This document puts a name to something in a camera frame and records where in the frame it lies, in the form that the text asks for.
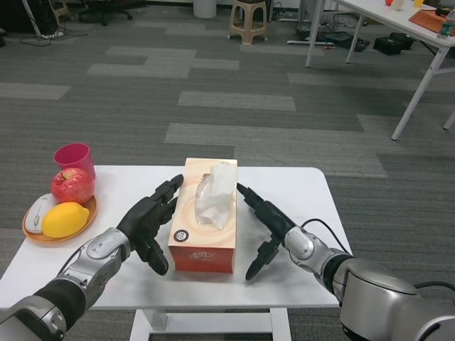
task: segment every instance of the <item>computer mouse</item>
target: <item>computer mouse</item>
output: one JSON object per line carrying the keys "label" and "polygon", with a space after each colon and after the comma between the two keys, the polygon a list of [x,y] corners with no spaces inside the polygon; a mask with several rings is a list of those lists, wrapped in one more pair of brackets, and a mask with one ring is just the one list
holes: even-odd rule
{"label": "computer mouse", "polygon": [[48,193],[39,197],[30,207],[26,218],[26,229],[31,233],[41,233],[41,222],[50,209],[58,205],[58,200]]}

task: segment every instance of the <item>pink cup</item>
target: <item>pink cup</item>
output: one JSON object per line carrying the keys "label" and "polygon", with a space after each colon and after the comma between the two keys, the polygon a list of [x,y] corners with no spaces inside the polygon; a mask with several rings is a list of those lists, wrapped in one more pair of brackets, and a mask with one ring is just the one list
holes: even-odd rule
{"label": "pink cup", "polygon": [[67,144],[58,149],[54,154],[54,161],[62,169],[81,168],[95,179],[95,167],[93,166],[90,147],[86,144]]}

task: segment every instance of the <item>yellow lemon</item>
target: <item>yellow lemon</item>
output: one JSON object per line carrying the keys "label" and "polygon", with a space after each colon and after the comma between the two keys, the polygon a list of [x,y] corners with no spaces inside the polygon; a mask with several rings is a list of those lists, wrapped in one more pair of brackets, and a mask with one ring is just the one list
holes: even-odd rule
{"label": "yellow lemon", "polygon": [[82,229],[90,211],[77,202],[64,202],[55,206],[43,218],[43,234],[52,238],[70,236]]}

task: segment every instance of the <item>gray carpet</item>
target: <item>gray carpet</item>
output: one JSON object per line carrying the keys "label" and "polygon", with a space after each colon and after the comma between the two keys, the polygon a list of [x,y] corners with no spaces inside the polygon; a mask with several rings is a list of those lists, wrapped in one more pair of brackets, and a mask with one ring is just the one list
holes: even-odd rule
{"label": "gray carpet", "polygon": [[[351,65],[346,50],[319,47],[306,69],[307,47],[286,45],[290,23],[241,46],[226,38],[226,10],[210,20],[188,8],[132,14],[108,27],[68,23],[90,33],[45,48],[10,37],[0,49],[0,274],[23,241],[24,212],[48,192],[54,150],[84,141],[98,164],[182,165],[192,156],[320,168],[356,256],[413,283],[455,283],[455,127],[441,128],[455,109],[453,75],[434,79],[400,140],[390,140],[432,60],[419,43],[391,57],[369,47]],[[373,44],[388,32],[367,26],[360,36]],[[443,289],[423,293],[453,303]],[[345,340],[338,313],[289,310],[293,340]],[[133,317],[89,312],[67,340],[128,340]],[[153,340],[223,338],[269,340]]]}

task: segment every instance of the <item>apple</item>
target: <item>apple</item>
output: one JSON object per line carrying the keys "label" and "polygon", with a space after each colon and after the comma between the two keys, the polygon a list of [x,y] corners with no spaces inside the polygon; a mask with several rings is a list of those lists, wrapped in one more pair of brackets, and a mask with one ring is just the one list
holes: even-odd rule
{"label": "apple", "polygon": [[93,196],[95,182],[83,169],[66,168],[52,179],[50,192],[61,202],[77,202],[82,205]]}

